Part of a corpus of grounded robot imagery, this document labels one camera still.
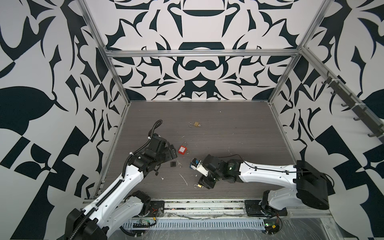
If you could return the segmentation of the red safety padlock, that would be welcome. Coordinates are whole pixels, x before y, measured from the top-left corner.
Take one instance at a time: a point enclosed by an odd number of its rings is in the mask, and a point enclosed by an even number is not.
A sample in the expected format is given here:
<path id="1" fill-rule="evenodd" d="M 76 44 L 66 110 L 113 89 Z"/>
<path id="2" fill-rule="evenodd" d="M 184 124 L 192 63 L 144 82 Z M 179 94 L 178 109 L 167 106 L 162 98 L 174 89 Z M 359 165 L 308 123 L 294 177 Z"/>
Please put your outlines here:
<path id="1" fill-rule="evenodd" d="M 178 149 L 178 153 L 181 154 L 181 155 L 184 155 L 188 150 L 188 142 L 183 142 L 179 149 Z"/>

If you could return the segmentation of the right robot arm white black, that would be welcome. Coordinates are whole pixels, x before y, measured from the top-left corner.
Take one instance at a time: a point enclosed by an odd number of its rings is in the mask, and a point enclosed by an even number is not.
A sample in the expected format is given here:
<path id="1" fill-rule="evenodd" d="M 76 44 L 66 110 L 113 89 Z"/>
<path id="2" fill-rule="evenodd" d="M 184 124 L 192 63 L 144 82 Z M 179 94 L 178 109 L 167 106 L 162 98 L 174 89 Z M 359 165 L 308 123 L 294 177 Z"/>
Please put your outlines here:
<path id="1" fill-rule="evenodd" d="M 259 203 L 265 216 L 275 216 L 286 208 L 307 206 L 328 210 L 328 189 L 332 182 L 327 175 L 305 161 L 294 165 L 260 165 L 244 161 L 240 155 L 215 157 L 207 155 L 202 161 L 193 159 L 193 170 L 201 173 L 198 185 L 213 189 L 218 181 L 228 183 L 264 183 L 281 189 L 263 193 Z"/>

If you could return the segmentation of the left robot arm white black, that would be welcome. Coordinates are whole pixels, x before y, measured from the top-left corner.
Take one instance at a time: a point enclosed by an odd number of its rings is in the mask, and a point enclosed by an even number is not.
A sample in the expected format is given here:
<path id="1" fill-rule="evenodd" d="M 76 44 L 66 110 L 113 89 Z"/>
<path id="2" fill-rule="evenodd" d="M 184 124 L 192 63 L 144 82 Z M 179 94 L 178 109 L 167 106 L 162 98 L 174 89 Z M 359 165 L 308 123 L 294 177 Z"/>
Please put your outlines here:
<path id="1" fill-rule="evenodd" d="M 124 223 L 145 215 L 151 198 L 132 193 L 148 173 L 177 158 L 177 150 L 157 134 L 126 159 L 120 176 L 95 200 L 81 210 L 73 209 L 66 219 L 64 240 L 106 240 Z"/>

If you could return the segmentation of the right circuit board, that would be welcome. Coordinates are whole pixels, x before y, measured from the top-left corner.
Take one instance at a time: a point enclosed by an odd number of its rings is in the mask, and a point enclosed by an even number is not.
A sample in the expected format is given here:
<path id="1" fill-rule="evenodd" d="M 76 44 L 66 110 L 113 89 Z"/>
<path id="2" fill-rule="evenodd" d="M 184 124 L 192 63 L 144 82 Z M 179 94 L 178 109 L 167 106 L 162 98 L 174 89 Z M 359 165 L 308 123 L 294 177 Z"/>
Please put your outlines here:
<path id="1" fill-rule="evenodd" d="M 275 235 L 277 234 L 283 227 L 283 222 L 281 219 L 264 219 L 264 230 L 262 232 L 266 235 Z"/>

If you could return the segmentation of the circuit board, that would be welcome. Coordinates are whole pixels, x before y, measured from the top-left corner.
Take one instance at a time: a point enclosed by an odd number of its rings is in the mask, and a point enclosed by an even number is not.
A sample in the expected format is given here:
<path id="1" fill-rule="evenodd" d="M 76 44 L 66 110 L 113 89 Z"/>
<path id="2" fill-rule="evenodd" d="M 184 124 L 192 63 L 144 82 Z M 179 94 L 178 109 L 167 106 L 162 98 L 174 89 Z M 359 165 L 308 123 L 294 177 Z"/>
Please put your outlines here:
<path id="1" fill-rule="evenodd" d="M 157 224 L 157 219 L 153 218 L 152 221 L 150 220 L 140 220 L 137 223 L 133 223 L 133 228 L 151 228 Z"/>
<path id="2" fill-rule="evenodd" d="M 262 232 L 266 235 L 275 235 L 277 234 L 283 227 L 283 222 L 281 219 L 264 219 L 264 230 Z"/>

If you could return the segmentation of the left circuit board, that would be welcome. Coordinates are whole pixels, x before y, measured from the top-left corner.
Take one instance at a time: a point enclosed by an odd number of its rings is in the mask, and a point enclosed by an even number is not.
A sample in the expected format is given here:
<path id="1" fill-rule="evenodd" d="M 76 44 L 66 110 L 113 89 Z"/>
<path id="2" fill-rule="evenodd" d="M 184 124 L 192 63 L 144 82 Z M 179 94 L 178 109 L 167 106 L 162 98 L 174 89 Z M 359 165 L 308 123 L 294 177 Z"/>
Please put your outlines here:
<path id="1" fill-rule="evenodd" d="M 157 224 L 157 219 L 153 218 L 152 221 L 150 220 L 140 220 L 137 223 L 133 223 L 133 228 L 151 228 Z"/>

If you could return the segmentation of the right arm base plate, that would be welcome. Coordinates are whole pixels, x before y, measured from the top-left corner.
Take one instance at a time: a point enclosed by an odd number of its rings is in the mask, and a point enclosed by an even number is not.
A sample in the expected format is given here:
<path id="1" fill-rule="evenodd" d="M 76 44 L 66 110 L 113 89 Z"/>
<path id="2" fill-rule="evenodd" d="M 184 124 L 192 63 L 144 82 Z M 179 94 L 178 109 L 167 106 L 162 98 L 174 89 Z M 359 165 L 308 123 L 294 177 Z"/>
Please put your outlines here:
<path id="1" fill-rule="evenodd" d="M 265 217 L 273 218 L 276 216 L 287 216 L 288 211 L 286 208 L 282 210 L 275 210 L 268 205 L 262 206 L 262 201 L 245 200 L 245 210 L 248 217 Z"/>

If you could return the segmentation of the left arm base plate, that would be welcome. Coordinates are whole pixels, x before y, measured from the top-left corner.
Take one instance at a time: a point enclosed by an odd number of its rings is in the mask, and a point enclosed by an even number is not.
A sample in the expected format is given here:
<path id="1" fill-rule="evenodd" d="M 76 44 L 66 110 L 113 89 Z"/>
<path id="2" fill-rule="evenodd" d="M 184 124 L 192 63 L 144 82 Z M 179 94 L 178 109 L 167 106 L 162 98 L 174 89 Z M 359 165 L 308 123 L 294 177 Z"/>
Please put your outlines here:
<path id="1" fill-rule="evenodd" d="M 165 201 L 151 201 L 145 217 L 162 217 L 165 210 Z"/>

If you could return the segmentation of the black coat hook rail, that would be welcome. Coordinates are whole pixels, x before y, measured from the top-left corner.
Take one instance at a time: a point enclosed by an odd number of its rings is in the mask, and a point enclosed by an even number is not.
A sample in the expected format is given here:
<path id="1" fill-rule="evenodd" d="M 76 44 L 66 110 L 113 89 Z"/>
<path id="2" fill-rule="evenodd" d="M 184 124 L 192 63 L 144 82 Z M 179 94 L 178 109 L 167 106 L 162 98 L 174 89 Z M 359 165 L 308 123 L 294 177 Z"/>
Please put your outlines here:
<path id="1" fill-rule="evenodd" d="M 343 102 L 341 106 L 355 114 L 354 121 L 361 121 L 371 131 L 370 138 L 377 138 L 384 143 L 384 122 L 365 104 L 356 94 L 352 92 L 342 80 L 336 78 L 330 71 L 326 73 L 327 79 L 322 85 L 331 88 L 331 95 L 338 96 Z"/>

